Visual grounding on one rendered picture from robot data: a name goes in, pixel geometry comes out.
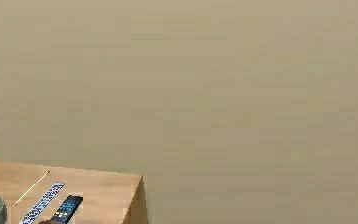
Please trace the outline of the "light wooden table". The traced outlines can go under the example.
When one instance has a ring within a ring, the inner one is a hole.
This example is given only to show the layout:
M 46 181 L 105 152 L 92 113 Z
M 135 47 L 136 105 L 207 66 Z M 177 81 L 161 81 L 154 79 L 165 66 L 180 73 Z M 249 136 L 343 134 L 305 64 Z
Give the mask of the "light wooden table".
M 14 208 L 18 198 L 51 170 Z M 0 161 L 0 197 L 7 205 L 7 224 L 18 224 L 55 183 L 65 186 L 34 221 L 50 219 L 68 195 L 83 202 L 68 224 L 149 224 L 143 176 L 108 171 Z

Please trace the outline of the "black remote control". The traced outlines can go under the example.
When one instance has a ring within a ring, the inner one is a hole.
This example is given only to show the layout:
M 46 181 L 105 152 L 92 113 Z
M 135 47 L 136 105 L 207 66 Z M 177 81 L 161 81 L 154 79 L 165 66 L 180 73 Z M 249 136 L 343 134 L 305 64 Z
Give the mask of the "black remote control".
M 67 224 L 82 202 L 82 196 L 68 195 L 58 210 L 51 217 L 51 221 Z

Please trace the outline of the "white blue patterned remote control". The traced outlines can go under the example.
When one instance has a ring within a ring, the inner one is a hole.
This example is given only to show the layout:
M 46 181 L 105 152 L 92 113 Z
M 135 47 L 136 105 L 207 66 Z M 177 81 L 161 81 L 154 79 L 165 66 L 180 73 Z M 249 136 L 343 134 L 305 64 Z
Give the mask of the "white blue patterned remote control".
M 62 182 L 55 182 L 31 207 L 27 214 L 22 217 L 18 224 L 33 224 L 64 186 L 65 184 Z

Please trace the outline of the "thin yellow pencil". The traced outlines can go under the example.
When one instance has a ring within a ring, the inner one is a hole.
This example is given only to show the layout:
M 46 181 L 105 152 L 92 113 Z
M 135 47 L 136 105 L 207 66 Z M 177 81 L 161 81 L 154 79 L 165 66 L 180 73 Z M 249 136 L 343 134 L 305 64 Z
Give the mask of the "thin yellow pencil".
M 16 207 L 21 200 L 37 185 L 39 184 L 47 175 L 49 175 L 51 170 L 48 170 L 45 174 L 43 174 L 35 183 L 33 183 L 19 198 L 18 200 L 13 204 L 12 208 Z

